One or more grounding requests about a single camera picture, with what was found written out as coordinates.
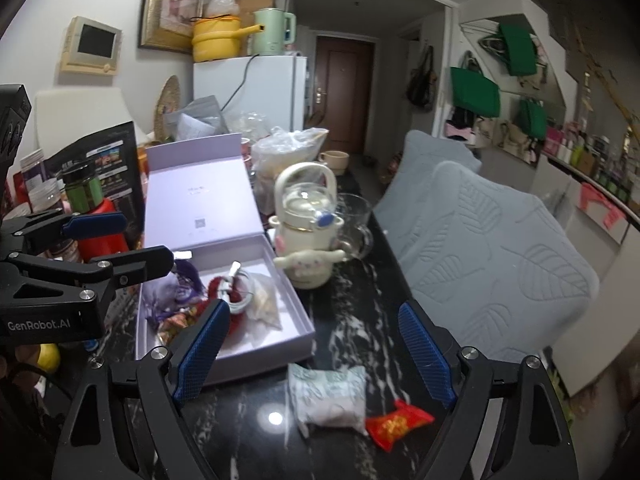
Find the green tote bag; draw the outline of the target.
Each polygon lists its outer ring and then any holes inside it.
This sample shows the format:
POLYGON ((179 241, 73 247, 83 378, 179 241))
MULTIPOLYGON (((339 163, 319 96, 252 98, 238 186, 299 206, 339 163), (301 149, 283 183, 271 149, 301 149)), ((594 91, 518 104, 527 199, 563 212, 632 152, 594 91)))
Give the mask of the green tote bag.
POLYGON ((450 68, 452 104, 477 116, 497 118, 501 112, 500 89, 488 79, 470 50, 458 67, 450 68))

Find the beige ceramic cup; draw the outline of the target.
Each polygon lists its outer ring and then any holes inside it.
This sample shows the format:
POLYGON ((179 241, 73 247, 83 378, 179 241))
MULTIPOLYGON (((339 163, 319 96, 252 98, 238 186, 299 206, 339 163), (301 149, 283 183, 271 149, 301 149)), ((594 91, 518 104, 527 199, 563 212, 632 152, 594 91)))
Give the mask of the beige ceramic cup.
POLYGON ((318 161, 333 171, 336 176, 342 176, 349 164, 349 154, 343 151, 325 151, 319 154, 318 161))

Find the clear glass mug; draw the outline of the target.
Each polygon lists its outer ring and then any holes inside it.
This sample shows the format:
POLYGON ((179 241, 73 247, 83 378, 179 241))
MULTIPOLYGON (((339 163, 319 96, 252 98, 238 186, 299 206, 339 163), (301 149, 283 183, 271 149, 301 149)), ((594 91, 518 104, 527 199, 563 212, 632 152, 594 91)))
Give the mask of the clear glass mug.
POLYGON ((369 229, 371 205, 363 197, 340 193, 335 212, 343 220, 336 244, 345 253, 346 260, 362 260, 370 254, 373 235, 369 229))

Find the light green electric kettle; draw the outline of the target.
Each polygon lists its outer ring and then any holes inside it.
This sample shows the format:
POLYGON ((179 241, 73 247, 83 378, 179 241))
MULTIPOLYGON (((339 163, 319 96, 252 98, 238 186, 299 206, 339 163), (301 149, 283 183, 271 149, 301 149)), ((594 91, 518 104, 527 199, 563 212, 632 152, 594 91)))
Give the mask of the light green electric kettle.
POLYGON ((296 15, 277 8, 254 12, 255 24, 262 30, 250 42, 251 55, 285 55, 286 47, 296 40, 296 15))

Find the wall intercom panel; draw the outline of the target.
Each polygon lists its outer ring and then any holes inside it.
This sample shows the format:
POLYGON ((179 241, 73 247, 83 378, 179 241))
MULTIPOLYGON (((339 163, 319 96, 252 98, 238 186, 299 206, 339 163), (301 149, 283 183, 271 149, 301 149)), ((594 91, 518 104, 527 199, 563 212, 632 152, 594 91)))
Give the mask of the wall intercom panel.
POLYGON ((60 72, 114 76, 118 71, 122 31, 84 16, 67 27, 60 72))

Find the brown green snack packet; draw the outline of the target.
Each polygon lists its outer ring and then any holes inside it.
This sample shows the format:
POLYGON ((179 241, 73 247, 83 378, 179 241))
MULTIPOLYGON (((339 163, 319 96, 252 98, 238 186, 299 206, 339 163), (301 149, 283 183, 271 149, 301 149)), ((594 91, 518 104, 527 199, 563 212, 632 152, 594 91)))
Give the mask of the brown green snack packet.
POLYGON ((198 322, 198 314, 194 309, 176 312, 165 318, 157 327, 157 338, 163 346, 169 346, 175 336, 198 322))

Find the yellow lemon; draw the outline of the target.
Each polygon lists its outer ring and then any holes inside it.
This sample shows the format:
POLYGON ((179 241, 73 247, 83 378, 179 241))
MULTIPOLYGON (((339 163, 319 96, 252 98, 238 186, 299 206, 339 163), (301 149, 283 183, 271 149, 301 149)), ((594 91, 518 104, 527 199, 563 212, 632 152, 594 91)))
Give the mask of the yellow lemon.
POLYGON ((17 362, 38 368, 47 374, 60 366, 60 352, 55 344, 23 344, 15 350, 17 362))

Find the framed picture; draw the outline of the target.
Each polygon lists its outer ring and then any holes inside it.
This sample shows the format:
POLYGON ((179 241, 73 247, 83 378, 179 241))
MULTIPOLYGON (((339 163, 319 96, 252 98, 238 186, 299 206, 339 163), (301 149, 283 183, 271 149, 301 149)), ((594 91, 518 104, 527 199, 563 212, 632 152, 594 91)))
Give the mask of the framed picture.
POLYGON ((190 55, 203 0, 142 0, 138 46, 190 55))

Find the red gold snack packet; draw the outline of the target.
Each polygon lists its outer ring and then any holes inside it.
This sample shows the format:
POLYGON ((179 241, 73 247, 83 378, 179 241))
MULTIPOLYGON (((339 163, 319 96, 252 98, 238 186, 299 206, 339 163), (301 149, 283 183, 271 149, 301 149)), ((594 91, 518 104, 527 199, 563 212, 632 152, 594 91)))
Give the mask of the red gold snack packet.
POLYGON ((366 419, 366 430, 382 450, 392 452, 394 444, 416 428, 431 425, 435 417, 403 400, 397 399, 395 409, 385 415, 366 419))

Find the translucent plastic bag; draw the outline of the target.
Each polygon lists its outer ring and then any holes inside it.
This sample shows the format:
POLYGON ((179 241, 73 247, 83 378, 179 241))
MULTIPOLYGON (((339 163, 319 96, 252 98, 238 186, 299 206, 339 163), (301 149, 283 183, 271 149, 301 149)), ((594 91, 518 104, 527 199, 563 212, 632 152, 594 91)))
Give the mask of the translucent plastic bag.
POLYGON ((282 328, 278 307, 277 289, 270 276, 250 273, 250 304, 246 314, 252 321, 262 322, 276 330, 282 328))

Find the yellow pot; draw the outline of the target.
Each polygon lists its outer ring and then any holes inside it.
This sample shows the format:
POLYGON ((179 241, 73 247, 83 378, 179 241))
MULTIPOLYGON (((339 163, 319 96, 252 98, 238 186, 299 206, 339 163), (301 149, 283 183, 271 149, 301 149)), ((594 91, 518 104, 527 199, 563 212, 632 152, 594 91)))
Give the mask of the yellow pot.
POLYGON ((237 58, 242 40, 261 34, 262 24, 242 27, 241 19, 233 14, 220 14, 198 18, 193 25, 192 58, 195 63, 237 58))

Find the brown door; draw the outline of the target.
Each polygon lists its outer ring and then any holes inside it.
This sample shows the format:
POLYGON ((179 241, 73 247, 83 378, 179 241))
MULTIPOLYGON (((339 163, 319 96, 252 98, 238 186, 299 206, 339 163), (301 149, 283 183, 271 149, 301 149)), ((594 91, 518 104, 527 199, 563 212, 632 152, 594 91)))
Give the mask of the brown door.
POLYGON ((367 135, 375 45, 319 36, 308 125, 329 130, 325 150, 361 154, 367 135))

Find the grey leaf-pattern cushion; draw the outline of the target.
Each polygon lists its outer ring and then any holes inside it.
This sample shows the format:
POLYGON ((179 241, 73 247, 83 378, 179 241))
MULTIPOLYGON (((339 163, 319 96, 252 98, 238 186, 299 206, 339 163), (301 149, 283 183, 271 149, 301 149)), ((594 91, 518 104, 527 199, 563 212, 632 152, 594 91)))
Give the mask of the grey leaf-pattern cushion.
POLYGON ((462 346, 520 362, 598 296, 595 270, 535 195, 441 162, 399 258, 413 298, 462 346))

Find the red plastic container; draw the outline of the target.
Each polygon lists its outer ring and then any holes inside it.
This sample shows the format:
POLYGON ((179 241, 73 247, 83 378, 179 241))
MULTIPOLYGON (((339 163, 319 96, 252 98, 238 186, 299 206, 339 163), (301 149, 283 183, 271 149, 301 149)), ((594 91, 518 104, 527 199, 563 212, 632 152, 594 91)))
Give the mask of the red plastic container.
POLYGON ((100 203, 96 209, 85 212, 85 216, 98 216, 99 214, 118 214, 120 221, 117 225, 120 226, 120 231, 113 234, 105 234, 78 240, 77 244, 79 255, 84 261, 89 261, 96 257, 115 255, 119 252, 126 252, 128 250, 125 238, 125 231, 128 222, 125 215, 116 209, 114 203, 109 198, 104 198, 102 203, 100 203))

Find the lilac open gift box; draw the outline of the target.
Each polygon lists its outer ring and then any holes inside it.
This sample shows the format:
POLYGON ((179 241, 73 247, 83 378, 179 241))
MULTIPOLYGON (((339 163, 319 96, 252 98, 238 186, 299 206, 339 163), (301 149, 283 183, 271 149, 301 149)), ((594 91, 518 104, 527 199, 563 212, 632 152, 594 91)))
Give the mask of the lilac open gift box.
POLYGON ((226 340, 207 385, 269 372, 314 353, 314 324, 274 252, 255 204, 237 133, 149 148, 144 244, 164 245, 208 283, 234 262, 273 284, 279 327, 244 320, 226 340))

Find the white mini fridge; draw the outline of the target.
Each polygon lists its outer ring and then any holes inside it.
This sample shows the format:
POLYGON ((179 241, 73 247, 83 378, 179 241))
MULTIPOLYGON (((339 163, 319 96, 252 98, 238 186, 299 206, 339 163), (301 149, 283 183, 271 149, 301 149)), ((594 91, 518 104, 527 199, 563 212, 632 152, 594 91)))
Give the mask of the white mini fridge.
POLYGON ((304 126, 307 59, 257 55, 195 63, 194 99, 214 96, 226 122, 256 114, 267 127, 304 126))

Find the red fluffy pom-pom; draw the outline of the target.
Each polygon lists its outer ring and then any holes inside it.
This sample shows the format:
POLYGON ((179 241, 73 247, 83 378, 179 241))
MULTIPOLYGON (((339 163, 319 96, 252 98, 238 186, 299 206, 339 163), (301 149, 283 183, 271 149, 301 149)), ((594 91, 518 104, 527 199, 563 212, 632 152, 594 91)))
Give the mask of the red fluffy pom-pom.
POLYGON ((230 310, 229 328, 224 337, 224 344, 229 339, 235 340, 236 335, 242 330, 247 319, 246 308, 250 304, 250 298, 252 298, 250 296, 251 291, 250 274, 246 272, 239 271, 233 278, 222 275, 216 276, 208 284, 207 297, 195 307, 198 319, 200 319, 211 302, 216 304, 218 300, 224 300, 230 310))

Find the lilac satin pouch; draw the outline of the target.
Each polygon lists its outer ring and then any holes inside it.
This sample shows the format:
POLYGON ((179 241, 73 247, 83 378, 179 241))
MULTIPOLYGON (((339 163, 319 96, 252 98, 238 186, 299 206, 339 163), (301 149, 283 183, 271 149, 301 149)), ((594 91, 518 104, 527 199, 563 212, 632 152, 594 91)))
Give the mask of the lilac satin pouch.
POLYGON ((141 287, 142 313, 150 324, 157 326, 198 304, 204 296, 205 287, 196 267, 190 260, 178 259, 166 276, 141 287))

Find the black printed pouch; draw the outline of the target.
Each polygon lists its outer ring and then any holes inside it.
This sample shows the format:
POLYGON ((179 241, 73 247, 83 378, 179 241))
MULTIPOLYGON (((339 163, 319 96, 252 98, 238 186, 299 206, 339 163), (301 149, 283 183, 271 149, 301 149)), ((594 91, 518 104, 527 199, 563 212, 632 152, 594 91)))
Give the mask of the black printed pouch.
POLYGON ((137 244, 144 227, 144 199, 133 122, 87 134, 44 159, 50 176, 58 177, 67 167, 85 159, 96 163, 102 191, 127 219, 124 237, 130 248, 137 244))

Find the white Cinnamoroll kettle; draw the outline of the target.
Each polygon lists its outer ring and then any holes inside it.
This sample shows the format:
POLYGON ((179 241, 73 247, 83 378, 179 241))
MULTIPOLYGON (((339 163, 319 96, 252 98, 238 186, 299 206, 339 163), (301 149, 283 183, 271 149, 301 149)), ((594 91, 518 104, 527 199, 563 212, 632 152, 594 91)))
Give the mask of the white Cinnamoroll kettle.
POLYGON ((346 260, 337 247, 344 220, 336 213, 334 173, 320 162, 298 162, 274 184, 276 214, 273 264, 297 289, 315 289, 329 281, 333 267, 346 260))

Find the clear bag of snacks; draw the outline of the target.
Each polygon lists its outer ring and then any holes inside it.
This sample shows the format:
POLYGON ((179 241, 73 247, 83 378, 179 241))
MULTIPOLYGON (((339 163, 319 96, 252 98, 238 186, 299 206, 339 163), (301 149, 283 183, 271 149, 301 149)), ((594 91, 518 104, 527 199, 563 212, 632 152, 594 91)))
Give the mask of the clear bag of snacks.
POLYGON ((299 162, 314 160, 328 134, 326 128, 285 131, 274 127, 270 136, 265 136, 252 146, 252 169, 255 174, 253 191, 258 210, 263 216, 269 217, 276 211, 274 185, 280 173, 299 162))

